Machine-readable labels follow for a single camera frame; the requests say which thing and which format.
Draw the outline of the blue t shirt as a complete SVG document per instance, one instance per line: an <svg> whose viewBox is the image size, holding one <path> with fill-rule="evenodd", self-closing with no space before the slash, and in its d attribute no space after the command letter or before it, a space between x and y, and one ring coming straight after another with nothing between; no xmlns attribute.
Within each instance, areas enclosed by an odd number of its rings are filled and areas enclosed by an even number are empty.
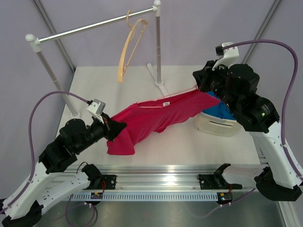
<svg viewBox="0 0 303 227"><path fill-rule="evenodd" d="M220 119L236 120L228 107L222 101L220 101L218 105L205 109L202 112Z"/></svg>

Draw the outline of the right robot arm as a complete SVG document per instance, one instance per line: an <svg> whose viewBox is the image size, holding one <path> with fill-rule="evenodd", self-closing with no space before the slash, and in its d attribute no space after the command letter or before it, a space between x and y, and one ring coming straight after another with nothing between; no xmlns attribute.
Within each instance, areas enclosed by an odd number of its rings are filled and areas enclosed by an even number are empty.
<svg viewBox="0 0 303 227"><path fill-rule="evenodd" d="M214 92L228 107L237 123L253 138L267 166L247 168L224 163L214 172L214 183L220 189L248 186L271 201L296 201L302 195L303 184L295 172L299 165L285 151L286 142L279 133L282 124L274 104L256 93L259 75L247 64L215 64L208 61L201 70L193 72L198 89Z"/></svg>

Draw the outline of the pink t shirt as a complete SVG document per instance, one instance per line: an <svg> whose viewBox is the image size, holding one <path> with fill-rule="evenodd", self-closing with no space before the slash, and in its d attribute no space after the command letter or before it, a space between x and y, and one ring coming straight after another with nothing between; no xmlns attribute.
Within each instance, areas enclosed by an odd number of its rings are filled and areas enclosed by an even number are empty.
<svg viewBox="0 0 303 227"><path fill-rule="evenodd" d="M107 142L107 153L116 156L133 155L134 146L152 132L161 133L167 127L183 123L218 104L217 98L197 89L134 103L112 117L112 120L126 123L127 126L113 141Z"/></svg>

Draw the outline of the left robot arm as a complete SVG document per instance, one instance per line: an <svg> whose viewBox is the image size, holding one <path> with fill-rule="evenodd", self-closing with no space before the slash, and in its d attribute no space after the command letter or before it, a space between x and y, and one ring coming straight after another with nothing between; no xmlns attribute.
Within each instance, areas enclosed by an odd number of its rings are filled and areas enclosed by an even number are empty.
<svg viewBox="0 0 303 227"><path fill-rule="evenodd" d="M87 164L76 175L53 189L47 186L60 173L77 161L77 155L102 138L113 141L127 124L116 122L103 115L105 122L94 119L87 126L81 119L71 119L59 130L59 135L39 156L32 178L26 179L29 186L18 198L14 193L0 201L5 208L5 227L32 227L54 205L67 196L83 190L96 189L103 184L103 176L94 164Z"/></svg>

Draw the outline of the beige plastic hanger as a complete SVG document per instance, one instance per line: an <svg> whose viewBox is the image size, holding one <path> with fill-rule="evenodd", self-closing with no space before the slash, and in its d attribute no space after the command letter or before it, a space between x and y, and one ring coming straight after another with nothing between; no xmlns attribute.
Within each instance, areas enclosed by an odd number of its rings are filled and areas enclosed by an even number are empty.
<svg viewBox="0 0 303 227"><path fill-rule="evenodd" d="M131 63L133 55L136 52L136 49L140 44L145 29L148 25L147 20L144 18L140 18L136 20L134 24L131 24L129 20L131 13L132 11L128 10L126 14L126 23L130 31L126 38L119 60L118 71L117 71L118 83L123 83L124 75Z"/></svg>

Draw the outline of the pink wire hanger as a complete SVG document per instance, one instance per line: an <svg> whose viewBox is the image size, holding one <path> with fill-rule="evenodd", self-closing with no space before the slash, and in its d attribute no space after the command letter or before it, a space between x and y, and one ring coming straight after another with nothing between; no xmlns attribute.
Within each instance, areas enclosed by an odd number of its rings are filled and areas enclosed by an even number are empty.
<svg viewBox="0 0 303 227"><path fill-rule="evenodd" d="M172 93L172 94L167 94L167 95L164 95L156 100L146 100L146 101L141 101L141 102L137 102L136 104L140 107L140 108L162 108L162 107L165 107L165 106L168 106L170 105L170 102L168 102L168 104L166 104L166 102L162 102L162 106L153 106L153 105L143 105L143 106L140 106L140 104L145 104L147 102L155 102L155 101L158 101L158 100L162 100L162 99L165 99L165 98L168 98L168 97L172 97L172 96L177 96L177 95L180 95L180 94L183 94L183 93L186 93L186 92L189 92L189 91L192 91L192 90L197 90L198 87L197 85L191 87L191 88L188 88L188 89L185 89L185 90L181 90L179 92L175 92L175 93Z"/></svg>

